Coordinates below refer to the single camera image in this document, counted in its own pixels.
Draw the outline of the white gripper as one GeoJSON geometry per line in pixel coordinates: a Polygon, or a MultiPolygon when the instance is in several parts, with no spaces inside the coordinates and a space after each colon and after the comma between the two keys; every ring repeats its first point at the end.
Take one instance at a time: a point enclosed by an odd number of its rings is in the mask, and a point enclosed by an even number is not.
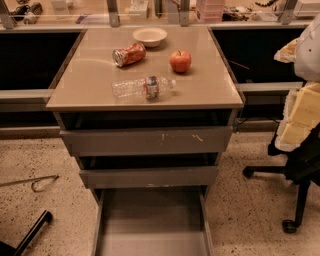
{"type": "Polygon", "coordinates": [[[320,14],[308,25],[298,39],[278,50],[274,59],[294,62],[295,74],[307,82],[300,90],[290,90],[285,101],[283,120],[276,132],[275,147],[291,152],[309,136],[320,123],[320,14]]]}

